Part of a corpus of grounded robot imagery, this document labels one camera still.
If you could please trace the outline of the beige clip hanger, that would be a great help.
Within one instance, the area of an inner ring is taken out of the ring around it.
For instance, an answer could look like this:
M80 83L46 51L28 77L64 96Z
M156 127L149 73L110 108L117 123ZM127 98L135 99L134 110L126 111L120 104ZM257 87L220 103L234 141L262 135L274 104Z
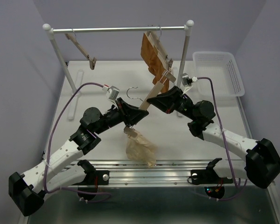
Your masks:
M172 83L174 83L176 81L176 78L172 75L172 73L169 71L169 70L165 70L162 74L162 77L160 79L160 81L157 81L157 83L154 85L154 87L151 89L151 91L149 92L149 94L146 96L146 98L144 100L142 100L141 98L131 98L129 95L128 95L128 91L130 89L137 89L138 87L130 87L126 90L126 96L129 98L129 99L139 99L142 101L142 104L140 105L139 109L140 110L147 110L148 107L150 106L150 103L147 102L147 100L149 98L152 98L152 97L156 97L162 90L162 88L164 87L164 84L166 81L170 81Z

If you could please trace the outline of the cream beige underwear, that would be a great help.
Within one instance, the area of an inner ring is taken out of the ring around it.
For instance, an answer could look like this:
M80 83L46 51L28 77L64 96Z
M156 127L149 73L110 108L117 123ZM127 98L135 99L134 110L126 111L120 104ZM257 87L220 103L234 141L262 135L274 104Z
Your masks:
M125 127L124 133L127 135L126 155L128 159L143 162L152 168L156 163L155 153L158 147L134 128Z

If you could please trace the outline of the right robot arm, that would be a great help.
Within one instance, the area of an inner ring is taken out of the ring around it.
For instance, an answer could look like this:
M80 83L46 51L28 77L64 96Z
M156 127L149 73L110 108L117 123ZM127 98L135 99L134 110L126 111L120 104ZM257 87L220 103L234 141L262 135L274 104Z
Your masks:
M193 136L224 148L227 157L233 153L241 159L236 164L230 159L214 159L208 164L205 174L197 174L197 179L210 182L220 178L246 179L266 189L280 174L280 156L273 143L265 138L249 139L216 124L213 121L216 114L212 102L202 100L193 103L177 86L166 93L148 98L147 102L166 114L177 111L191 119L188 128Z

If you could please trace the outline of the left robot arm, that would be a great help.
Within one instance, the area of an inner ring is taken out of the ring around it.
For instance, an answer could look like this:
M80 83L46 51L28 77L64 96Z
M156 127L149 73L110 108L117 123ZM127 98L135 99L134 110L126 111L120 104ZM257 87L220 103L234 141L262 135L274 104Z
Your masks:
M45 196L68 188L72 184L91 183L95 168L81 157L100 142L99 134L124 123L131 127L149 112L117 98L115 104L102 114L96 107L85 110L78 129L54 153L47 150L47 159L23 173L14 172L8 178L8 194L22 215L27 217L38 211Z

